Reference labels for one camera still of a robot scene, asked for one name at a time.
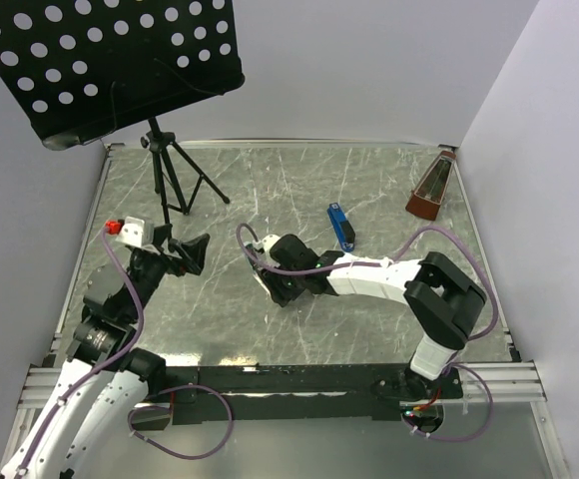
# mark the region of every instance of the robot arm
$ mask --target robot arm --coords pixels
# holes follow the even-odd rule
[[[180,242],[172,238],[172,225],[155,228],[132,217],[109,222],[107,227],[132,252],[125,274],[141,306],[148,303],[165,274],[198,275],[203,270],[209,235]],[[164,242],[171,254],[165,253]],[[1,469],[0,479],[87,477],[86,457],[114,432],[110,425],[127,417],[137,403],[163,385],[165,360],[158,355],[135,348],[115,359],[134,337],[137,320],[137,307],[115,266],[107,264],[93,271],[82,323],[74,332],[58,383],[26,441]],[[73,384],[104,361],[110,364],[63,399]]]
[[[425,332],[409,367],[428,380],[435,380],[465,347],[486,302],[484,291],[440,252],[430,252],[423,260],[398,262],[333,250],[318,256],[294,235],[270,235],[247,248],[264,253],[278,269],[289,271],[341,265],[305,276],[285,276],[250,259],[255,277],[281,307],[305,289],[313,294],[365,294],[408,304]]]

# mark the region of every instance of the white wall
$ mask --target white wall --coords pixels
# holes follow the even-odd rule
[[[245,84],[163,123],[181,140],[459,145],[536,3],[235,0]]]
[[[103,148],[45,150],[0,80],[0,459],[28,365],[48,350]]]
[[[459,153],[514,339],[579,477],[579,1],[538,4]]]

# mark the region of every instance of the music stand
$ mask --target music stand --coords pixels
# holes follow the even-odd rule
[[[166,223],[190,212],[201,182],[230,200],[156,117],[240,87],[232,0],[0,0],[0,77],[51,150],[148,120]],[[186,203],[167,152],[199,174]],[[170,205],[163,167],[179,205]]]

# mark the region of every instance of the gray marble table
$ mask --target gray marble table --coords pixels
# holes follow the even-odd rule
[[[329,364],[405,362],[422,329],[405,305],[372,297],[311,296],[285,308],[267,297],[252,277],[235,240],[235,227],[250,223],[260,236],[298,235],[316,252],[337,247],[326,214],[340,202],[356,230],[355,254],[383,257],[425,221],[404,210],[410,191],[438,153],[436,148],[200,148],[189,153],[232,199],[229,205],[203,185],[188,217],[172,213],[174,235],[212,237],[201,276],[166,277],[146,308],[139,345],[170,365]],[[173,155],[188,194],[196,175]],[[117,149],[96,211],[88,246],[65,319],[61,352],[80,321],[88,275],[107,262],[97,238],[105,220],[148,217],[160,223],[151,158],[145,150]],[[437,223],[453,230],[481,259],[478,241],[455,174]],[[417,240],[405,259],[429,250],[447,254],[475,278],[449,240],[436,233]],[[128,254],[115,246],[123,261]],[[476,328],[491,317],[488,303]],[[509,361],[502,326],[470,343],[461,359]]]

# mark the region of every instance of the tripod stand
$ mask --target tripod stand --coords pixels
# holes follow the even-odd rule
[[[210,185],[210,188],[212,188],[215,193],[221,197],[223,203],[227,205],[230,202],[230,199],[226,197],[221,190],[219,190],[219,187],[217,187],[214,182],[208,178],[205,172],[201,170],[201,168],[194,162],[194,160],[190,158],[190,155],[188,155],[183,150],[183,148],[179,146],[175,134],[172,132],[162,132],[156,118],[150,118],[148,123],[150,124],[150,132],[148,132],[146,135],[148,137],[147,139],[141,138],[141,146],[143,148],[150,148],[150,152],[152,153],[155,180],[154,191],[157,195],[161,196],[161,208],[163,208],[163,217],[165,219],[165,223],[170,223],[170,210],[183,213],[184,215],[190,214],[192,203],[197,197],[197,193],[199,192],[199,188],[201,187],[201,183],[203,181]],[[184,160],[188,162],[188,164],[199,174],[199,179],[197,180],[197,184],[194,186],[189,203],[186,203],[183,191],[181,190],[181,185],[179,184],[179,179],[177,178],[177,172],[175,172],[174,166],[172,165],[172,160],[170,159],[170,154],[168,153],[169,146],[174,148],[177,153],[179,153],[179,155],[181,155]],[[168,174],[167,178],[164,175],[163,167],[165,167]],[[166,193],[164,180],[169,180],[169,183],[174,190],[174,194],[177,197],[177,201],[179,203],[178,206],[168,203],[168,196]]]

